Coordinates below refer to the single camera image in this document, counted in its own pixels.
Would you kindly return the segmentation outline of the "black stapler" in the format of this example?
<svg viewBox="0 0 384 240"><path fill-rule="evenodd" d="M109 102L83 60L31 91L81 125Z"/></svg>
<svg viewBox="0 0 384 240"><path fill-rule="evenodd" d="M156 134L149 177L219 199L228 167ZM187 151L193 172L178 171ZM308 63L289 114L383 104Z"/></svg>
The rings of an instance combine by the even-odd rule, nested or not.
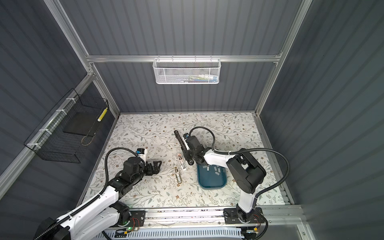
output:
<svg viewBox="0 0 384 240"><path fill-rule="evenodd" d="M181 145L181 149L182 149L182 152L183 152L184 159L187 161L187 163L190 166L193 166L195 162L193 160L191 150L189 150L189 151L186 150L185 145L184 145L183 140L182 140L182 137L180 136L180 134L179 134L179 132L177 130L174 131L174 134L175 134L175 137L177 138L178 142Z"/></svg>

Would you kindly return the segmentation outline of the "teal plastic tray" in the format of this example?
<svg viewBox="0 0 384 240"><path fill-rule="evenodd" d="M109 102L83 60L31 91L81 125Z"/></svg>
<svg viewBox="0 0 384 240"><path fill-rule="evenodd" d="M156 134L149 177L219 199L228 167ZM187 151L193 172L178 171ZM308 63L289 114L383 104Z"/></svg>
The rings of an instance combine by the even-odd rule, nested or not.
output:
<svg viewBox="0 0 384 240"><path fill-rule="evenodd" d="M200 187L204 190L218 190L227 184L227 173L224 167L220 175L211 174L203 170L203 165L197 165L197 176Z"/></svg>

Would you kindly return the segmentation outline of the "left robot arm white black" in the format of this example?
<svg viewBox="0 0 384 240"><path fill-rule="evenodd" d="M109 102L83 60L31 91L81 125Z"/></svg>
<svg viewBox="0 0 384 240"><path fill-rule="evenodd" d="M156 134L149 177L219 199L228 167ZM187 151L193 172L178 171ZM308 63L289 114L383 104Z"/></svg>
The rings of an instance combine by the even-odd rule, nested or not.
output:
<svg viewBox="0 0 384 240"><path fill-rule="evenodd" d="M142 156L131 157L93 198L56 219L47 218L38 227L35 240L91 240L109 227L133 229L140 221L131 215L121 198L143 177L157 175L162 162L145 163Z"/></svg>

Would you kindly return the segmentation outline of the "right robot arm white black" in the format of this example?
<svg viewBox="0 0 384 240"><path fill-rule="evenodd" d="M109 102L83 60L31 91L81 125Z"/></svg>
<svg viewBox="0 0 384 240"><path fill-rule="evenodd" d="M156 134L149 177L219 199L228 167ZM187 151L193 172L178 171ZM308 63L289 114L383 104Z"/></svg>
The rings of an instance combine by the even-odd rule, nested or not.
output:
<svg viewBox="0 0 384 240"><path fill-rule="evenodd" d="M266 170L250 153L217 154L205 148L195 136L183 135L192 159L202 166L219 166L228 169L241 189L237 204L237 216L242 223L248 223L256 213L257 194L266 176Z"/></svg>

